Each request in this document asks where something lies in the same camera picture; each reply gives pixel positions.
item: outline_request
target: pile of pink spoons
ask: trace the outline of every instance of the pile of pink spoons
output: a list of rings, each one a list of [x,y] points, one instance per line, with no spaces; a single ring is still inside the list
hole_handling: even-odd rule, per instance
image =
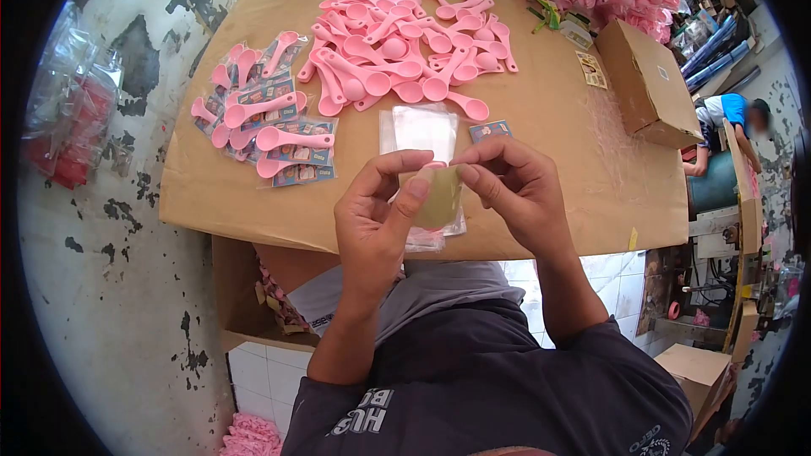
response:
[[[485,73],[518,71],[509,28],[488,12],[493,0],[435,1],[444,24],[427,15],[422,0],[322,1],[324,13],[311,26],[315,42],[297,75],[307,82],[318,74],[319,113],[335,117],[350,105],[365,111],[393,91],[406,103],[452,100],[467,119],[486,121],[484,102],[451,87]],[[421,44],[435,55],[426,60]]]

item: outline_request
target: gray shorts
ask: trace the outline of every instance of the gray shorts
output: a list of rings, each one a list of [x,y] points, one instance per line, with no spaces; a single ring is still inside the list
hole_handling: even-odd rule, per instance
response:
[[[507,283],[498,262],[406,261],[405,279],[380,301],[375,346],[412,319],[455,304],[509,299],[521,304],[524,290]],[[287,295],[319,336],[329,327],[340,299],[342,270],[336,266]]]

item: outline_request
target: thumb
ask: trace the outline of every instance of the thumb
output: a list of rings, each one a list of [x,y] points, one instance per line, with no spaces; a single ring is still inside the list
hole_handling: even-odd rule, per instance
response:
[[[479,195],[482,206],[494,209],[502,217],[515,212],[521,198],[486,167],[478,164],[459,164],[457,173],[465,185]]]
[[[391,233],[398,240],[402,238],[403,242],[406,241],[411,222],[422,208],[422,203],[428,198],[428,190],[431,188],[433,179],[434,170],[430,167],[423,167],[400,187],[400,192],[392,201],[389,218],[386,218],[386,222],[383,224],[386,232]]]

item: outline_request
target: green cylinder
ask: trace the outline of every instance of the green cylinder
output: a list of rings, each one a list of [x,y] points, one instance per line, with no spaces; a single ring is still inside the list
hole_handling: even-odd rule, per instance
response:
[[[704,176],[688,176],[687,188],[691,209],[704,213],[738,204],[738,179],[729,150],[712,155],[707,160]]]

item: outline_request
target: dark t-shirt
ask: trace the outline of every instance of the dark t-shirt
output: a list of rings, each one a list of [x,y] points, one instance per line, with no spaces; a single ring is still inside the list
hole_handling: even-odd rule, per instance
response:
[[[692,422],[679,385],[613,318],[548,350],[498,299],[411,321],[376,350],[366,385],[302,378],[281,453],[667,456]]]

